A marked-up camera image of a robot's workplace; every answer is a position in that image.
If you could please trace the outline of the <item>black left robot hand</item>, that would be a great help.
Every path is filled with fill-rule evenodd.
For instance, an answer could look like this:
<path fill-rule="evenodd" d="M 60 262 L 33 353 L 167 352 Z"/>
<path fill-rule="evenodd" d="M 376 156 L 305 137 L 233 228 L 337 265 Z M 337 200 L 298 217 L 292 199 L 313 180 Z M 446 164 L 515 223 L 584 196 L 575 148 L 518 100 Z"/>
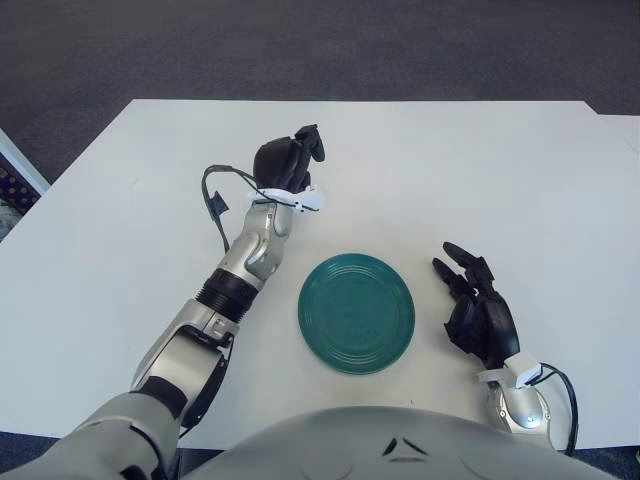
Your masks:
<path fill-rule="evenodd" d="M 323 142 L 315 124 L 301 127 L 293 137 L 275 139 L 259 148 L 253 165 L 256 186 L 300 193 L 311 184 L 311 160 L 325 160 Z"/>

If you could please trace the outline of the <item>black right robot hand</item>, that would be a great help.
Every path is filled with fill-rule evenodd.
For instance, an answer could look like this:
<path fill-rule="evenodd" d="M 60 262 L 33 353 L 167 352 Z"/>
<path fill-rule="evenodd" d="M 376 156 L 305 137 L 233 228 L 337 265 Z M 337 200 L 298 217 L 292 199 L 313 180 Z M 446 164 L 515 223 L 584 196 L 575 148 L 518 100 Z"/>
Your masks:
<path fill-rule="evenodd" d="M 445 242 L 444 252 L 464 269 L 454 272 L 441 259 L 432 260 L 435 272 L 449 289 L 455 305 L 444 324 L 449 340 L 466 354 L 479 358 L 487 370 L 499 369 L 520 352 L 511 311 L 493 286 L 494 276 L 481 256 Z"/>

